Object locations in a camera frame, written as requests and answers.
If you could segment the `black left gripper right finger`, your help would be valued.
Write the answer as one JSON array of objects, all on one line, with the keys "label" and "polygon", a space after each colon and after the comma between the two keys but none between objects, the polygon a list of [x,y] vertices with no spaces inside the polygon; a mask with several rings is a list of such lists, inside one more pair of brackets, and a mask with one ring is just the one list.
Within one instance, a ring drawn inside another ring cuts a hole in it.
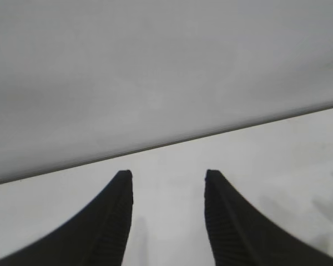
[{"label": "black left gripper right finger", "polygon": [[207,170],[204,215],[216,265],[333,265],[333,257],[284,231],[218,170]]}]

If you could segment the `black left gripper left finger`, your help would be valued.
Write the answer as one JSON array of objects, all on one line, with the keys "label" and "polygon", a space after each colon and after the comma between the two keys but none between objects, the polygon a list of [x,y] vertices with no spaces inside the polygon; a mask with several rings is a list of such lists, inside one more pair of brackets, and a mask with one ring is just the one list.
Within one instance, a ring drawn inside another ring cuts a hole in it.
[{"label": "black left gripper left finger", "polygon": [[74,217],[0,265],[121,265],[132,223],[132,173],[122,170]]}]

